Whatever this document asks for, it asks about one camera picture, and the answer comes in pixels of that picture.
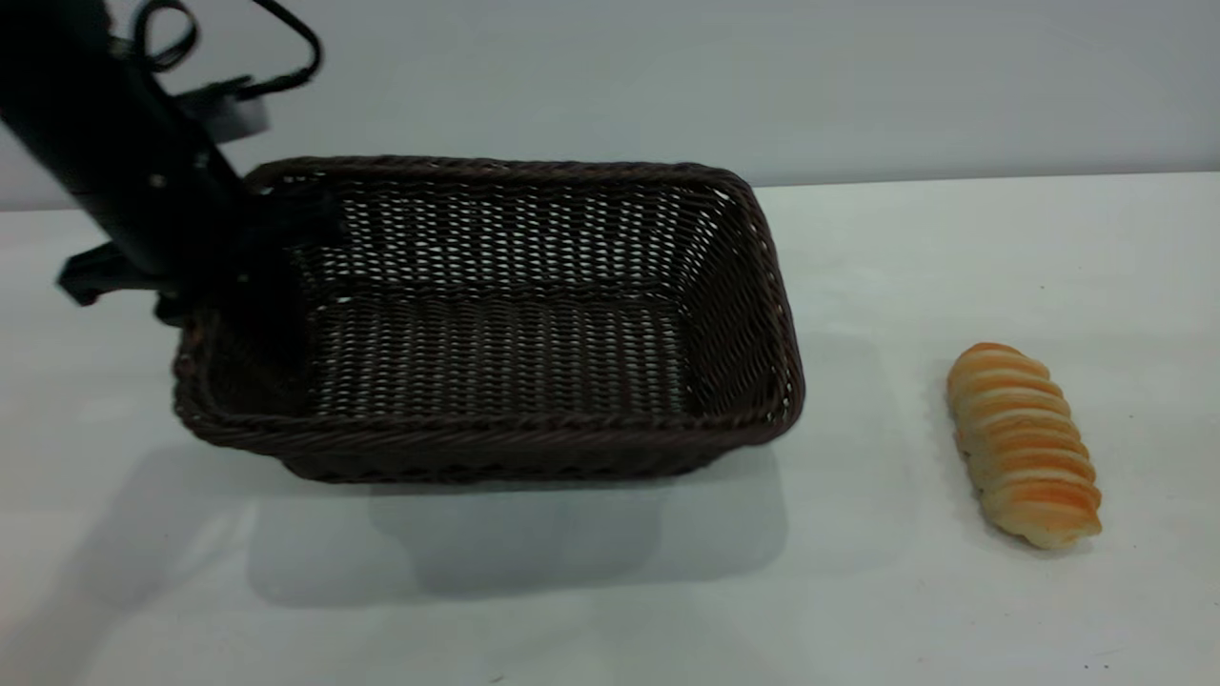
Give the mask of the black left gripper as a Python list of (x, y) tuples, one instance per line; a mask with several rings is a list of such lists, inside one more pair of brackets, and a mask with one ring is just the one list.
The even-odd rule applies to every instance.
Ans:
[(287, 249), (326, 247), (343, 239), (340, 208), (315, 182), (290, 190), (262, 190), (218, 258), (188, 259), (185, 273), (152, 273), (116, 243), (76, 253), (56, 284), (79, 305), (92, 308), (101, 295), (118, 291), (157, 292), (155, 317), (182, 330), (199, 295), (227, 283), (224, 315), (235, 347), (256, 374), (274, 383), (296, 385), (305, 376), (309, 334), (299, 273)]

